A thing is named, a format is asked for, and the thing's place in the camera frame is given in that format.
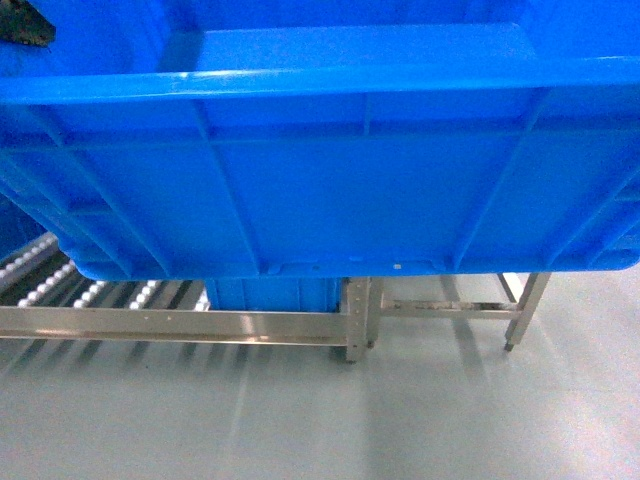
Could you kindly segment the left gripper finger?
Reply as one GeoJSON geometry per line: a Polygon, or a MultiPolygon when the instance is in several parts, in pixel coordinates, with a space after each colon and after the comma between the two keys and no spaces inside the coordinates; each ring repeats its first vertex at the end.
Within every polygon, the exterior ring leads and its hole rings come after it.
{"type": "Polygon", "coordinates": [[[1,40],[25,46],[48,46],[55,26],[29,1],[1,1],[1,40]]]}

